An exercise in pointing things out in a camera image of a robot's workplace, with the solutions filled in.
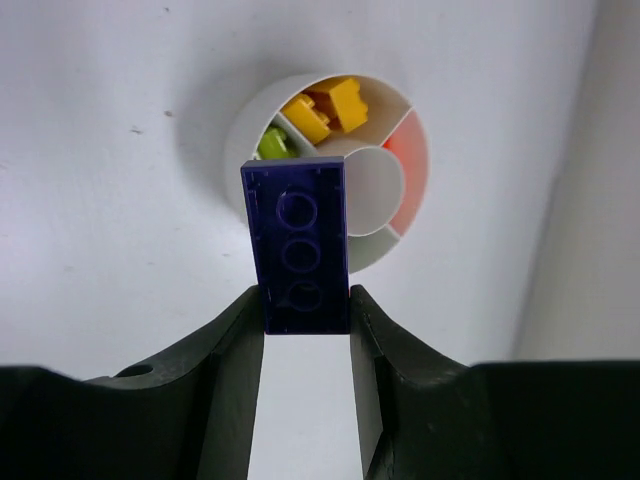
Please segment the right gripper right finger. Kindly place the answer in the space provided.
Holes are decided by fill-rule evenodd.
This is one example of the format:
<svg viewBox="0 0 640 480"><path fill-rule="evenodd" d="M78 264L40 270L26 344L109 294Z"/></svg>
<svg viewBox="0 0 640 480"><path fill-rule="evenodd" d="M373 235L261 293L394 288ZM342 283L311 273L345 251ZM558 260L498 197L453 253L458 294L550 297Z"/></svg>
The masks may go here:
<svg viewBox="0 0 640 480"><path fill-rule="evenodd" d="M462 365L395 323L362 286L350 349L368 479L635 479L635 361Z"/></svg>

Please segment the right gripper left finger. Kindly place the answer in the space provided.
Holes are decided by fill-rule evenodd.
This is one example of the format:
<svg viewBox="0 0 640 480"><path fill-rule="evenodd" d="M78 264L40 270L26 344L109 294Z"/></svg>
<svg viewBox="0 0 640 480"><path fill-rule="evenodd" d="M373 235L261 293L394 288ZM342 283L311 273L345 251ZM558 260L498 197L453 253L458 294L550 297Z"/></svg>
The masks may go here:
<svg viewBox="0 0 640 480"><path fill-rule="evenodd" d="M256 287L114 376L1 370L5 479L244 479L264 333Z"/></svg>

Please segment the blue lego plate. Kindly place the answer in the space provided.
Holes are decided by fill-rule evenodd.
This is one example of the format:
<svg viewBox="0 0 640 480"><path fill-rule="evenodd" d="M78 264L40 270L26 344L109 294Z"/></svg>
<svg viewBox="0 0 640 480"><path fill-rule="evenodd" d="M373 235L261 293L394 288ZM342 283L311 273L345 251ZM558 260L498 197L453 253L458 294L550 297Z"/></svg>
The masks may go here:
<svg viewBox="0 0 640 480"><path fill-rule="evenodd" d="M266 333L348 333L343 158L251 160L240 175Z"/></svg>

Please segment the lime lego brick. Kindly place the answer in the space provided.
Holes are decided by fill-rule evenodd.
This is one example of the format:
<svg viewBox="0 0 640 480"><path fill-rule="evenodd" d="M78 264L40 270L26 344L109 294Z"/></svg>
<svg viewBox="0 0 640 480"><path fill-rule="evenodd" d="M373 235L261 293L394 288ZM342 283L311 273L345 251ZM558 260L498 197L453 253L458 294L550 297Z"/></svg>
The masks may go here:
<svg viewBox="0 0 640 480"><path fill-rule="evenodd" d="M291 152L286 143L287 134L277 126L269 126L261 136L257 154L260 159L290 158Z"/></svg>

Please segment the yellow-orange lego brick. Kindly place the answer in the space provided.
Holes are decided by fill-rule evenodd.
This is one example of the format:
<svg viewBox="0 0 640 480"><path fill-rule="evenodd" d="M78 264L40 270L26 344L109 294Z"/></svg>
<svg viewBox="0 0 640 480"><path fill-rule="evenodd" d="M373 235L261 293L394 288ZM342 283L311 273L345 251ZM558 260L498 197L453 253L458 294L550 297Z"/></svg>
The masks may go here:
<svg viewBox="0 0 640 480"><path fill-rule="evenodd" d="M313 145L331 133L329 117L315 108L315 101L307 94L299 93L290 99L281 108L281 113Z"/></svg>

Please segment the white divided round container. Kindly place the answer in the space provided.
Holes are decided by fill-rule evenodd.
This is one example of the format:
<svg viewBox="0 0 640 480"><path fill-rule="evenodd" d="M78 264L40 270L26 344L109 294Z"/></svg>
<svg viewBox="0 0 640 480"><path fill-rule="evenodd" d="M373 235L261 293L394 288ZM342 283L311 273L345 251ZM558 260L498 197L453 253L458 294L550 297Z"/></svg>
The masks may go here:
<svg viewBox="0 0 640 480"><path fill-rule="evenodd" d="M359 128L333 131L311 144L281 113L299 93L332 77L355 77L368 105ZM426 193L429 149L421 118L399 90L372 76L309 73L278 80L255 94L236 114L225 139L224 186L228 203L247 219L240 168L257 153L269 126L284 130L302 157L338 156L345 161L349 270L383 258L414 223Z"/></svg>

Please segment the yellow tall lego brick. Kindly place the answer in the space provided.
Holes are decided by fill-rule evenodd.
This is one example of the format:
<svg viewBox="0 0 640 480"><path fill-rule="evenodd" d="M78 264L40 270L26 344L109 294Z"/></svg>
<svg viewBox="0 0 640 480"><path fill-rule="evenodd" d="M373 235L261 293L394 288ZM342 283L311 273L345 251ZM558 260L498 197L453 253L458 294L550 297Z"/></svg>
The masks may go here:
<svg viewBox="0 0 640 480"><path fill-rule="evenodd" d="M329 118L332 131L349 133L368 121L368 105L361 98L355 77L332 77L311 85L305 93Z"/></svg>

